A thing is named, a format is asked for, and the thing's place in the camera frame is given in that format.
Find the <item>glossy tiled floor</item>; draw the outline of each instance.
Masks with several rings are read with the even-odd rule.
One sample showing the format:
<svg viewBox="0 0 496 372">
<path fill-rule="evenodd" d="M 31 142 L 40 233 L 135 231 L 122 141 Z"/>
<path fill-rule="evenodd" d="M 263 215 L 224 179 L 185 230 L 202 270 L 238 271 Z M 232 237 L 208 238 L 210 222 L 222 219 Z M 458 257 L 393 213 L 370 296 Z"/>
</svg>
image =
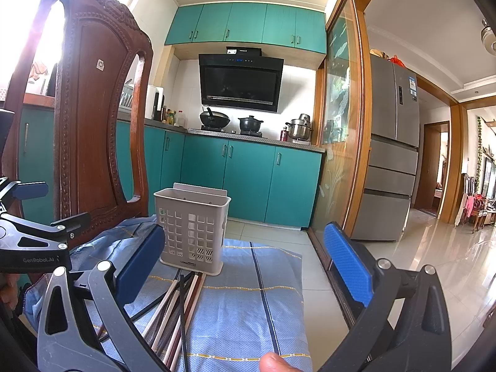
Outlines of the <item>glossy tiled floor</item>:
<svg viewBox="0 0 496 372">
<path fill-rule="evenodd" d="M 348 329 L 317 254 L 305 232 L 229 221 L 226 237 L 264 243 L 303 255 L 304 323 L 313 369 L 326 361 Z M 472 226 L 443 224 L 412 210 L 400 242 L 366 243 L 375 258 L 386 257 L 397 268 L 418 270 L 432 264 L 445 293 L 457 363 L 482 331 L 482 322 L 496 300 L 496 228 L 472 234 Z M 395 326 L 402 301 L 397 300 L 389 321 Z"/>
</svg>

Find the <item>white tile backsplash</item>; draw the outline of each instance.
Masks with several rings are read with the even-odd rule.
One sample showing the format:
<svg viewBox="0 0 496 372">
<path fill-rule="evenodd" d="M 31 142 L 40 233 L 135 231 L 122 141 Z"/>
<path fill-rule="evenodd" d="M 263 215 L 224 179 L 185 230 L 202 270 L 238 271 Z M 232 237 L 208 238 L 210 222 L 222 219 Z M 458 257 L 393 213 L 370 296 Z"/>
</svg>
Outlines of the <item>white tile backsplash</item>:
<svg viewBox="0 0 496 372">
<path fill-rule="evenodd" d="M 314 70 L 307 68 L 284 66 L 281 80 L 281 92 L 277 113 L 263 112 L 251 109 L 212 107 L 212 110 L 225 113 L 231 122 L 225 127 L 226 131 L 240 131 L 239 117 L 250 114 L 258 120 L 263 120 L 260 131 L 264 137 L 278 140 L 286 122 L 297 118 L 301 113 L 313 115 L 315 96 Z M 187 119 L 186 127 L 200 128 L 200 113 L 203 111 L 202 95 L 200 92 L 200 71 L 198 60 L 181 60 L 179 62 L 174 89 L 168 108 L 182 110 Z"/>
</svg>

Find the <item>gripper logo text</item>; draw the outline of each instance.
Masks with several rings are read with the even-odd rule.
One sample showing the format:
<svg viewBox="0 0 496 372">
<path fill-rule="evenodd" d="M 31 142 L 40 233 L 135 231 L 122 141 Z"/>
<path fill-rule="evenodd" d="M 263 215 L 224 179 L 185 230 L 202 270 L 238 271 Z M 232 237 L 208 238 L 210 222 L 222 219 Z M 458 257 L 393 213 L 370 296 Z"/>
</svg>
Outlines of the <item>gripper logo text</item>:
<svg viewBox="0 0 496 372">
<path fill-rule="evenodd" d="M 23 258 L 22 261 L 24 263 L 50 263 L 51 261 L 55 261 L 53 257 L 33 257 L 32 259 Z"/>
</svg>

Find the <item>wooden chair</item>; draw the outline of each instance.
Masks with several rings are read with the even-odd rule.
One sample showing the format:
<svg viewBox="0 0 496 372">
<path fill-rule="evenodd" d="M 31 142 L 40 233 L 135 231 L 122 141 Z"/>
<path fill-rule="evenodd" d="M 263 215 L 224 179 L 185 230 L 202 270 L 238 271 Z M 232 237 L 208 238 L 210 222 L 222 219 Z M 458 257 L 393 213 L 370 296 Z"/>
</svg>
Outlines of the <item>wooden chair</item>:
<svg viewBox="0 0 496 372">
<path fill-rule="evenodd" d="M 15 112 L 1 172 L 19 176 L 19 130 L 29 71 L 51 6 L 41 0 L 29 38 L 8 88 L 5 109 Z M 124 219 L 147 216 L 143 129 L 152 46 L 128 8 L 117 0 L 61 0 L 64 45 L 55 93 L 54 214 L 63 219 L 91 214 L 91 225 L 74 247 Z M 116 122 L 121 91 L 136 54 L 139 65 L 131 111 L 134 196 L 126 201 L 117 171 Z M 22 215 L 21 203 L 13 206 Z"/>
</svg>

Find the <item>white plastic basket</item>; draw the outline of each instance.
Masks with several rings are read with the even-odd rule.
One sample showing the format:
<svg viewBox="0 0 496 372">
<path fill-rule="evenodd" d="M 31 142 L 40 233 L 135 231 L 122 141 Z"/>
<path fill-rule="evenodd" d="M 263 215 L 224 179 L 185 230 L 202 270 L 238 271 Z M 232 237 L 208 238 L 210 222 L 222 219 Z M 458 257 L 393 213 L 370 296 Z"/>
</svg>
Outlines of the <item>white plastic basket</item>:
<svg viewBox="0 0 496 372">
<path fill-rule="evenodd" d="M 167 235 L 160 262 L 218 275 L 231 201 L 227 191 L 174 184 L 174 188 L 157 191 L 154 196 L 157 223 Z"/>
</svg>

